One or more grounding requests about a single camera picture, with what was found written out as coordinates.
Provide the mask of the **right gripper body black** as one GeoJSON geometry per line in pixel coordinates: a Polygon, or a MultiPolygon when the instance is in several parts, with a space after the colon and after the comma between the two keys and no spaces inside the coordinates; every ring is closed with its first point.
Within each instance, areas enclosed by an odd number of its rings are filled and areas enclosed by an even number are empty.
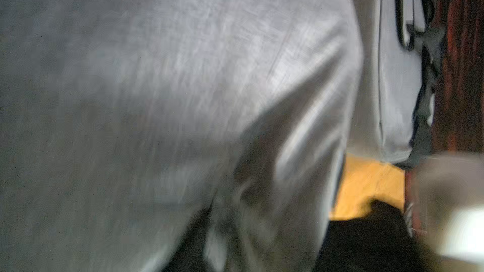
{"type": "Polygon", "coordinates": [[[396,207],[372,200],[363,217],[333,220],[314,271],[427,271],[396,207]]]}

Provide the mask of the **grey laptop sleeve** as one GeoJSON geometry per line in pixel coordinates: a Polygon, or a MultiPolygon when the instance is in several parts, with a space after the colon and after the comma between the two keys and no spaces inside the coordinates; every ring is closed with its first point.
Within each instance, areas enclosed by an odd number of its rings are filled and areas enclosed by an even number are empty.
{"type": "Polygon", "coordinates": [[[1,0],[2,271],[311,271],[353,0],[1,0]]]}

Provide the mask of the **grey bag with straps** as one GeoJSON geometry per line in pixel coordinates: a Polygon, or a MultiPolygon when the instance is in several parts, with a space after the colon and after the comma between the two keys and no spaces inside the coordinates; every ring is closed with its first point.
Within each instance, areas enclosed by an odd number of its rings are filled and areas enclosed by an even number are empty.
{"type": "Polygon", "coordinates": [[[431,153],[443,26],[437,0],[354,0],[364,64],[348,142],[351,154],[414,167],[431,153]]]}

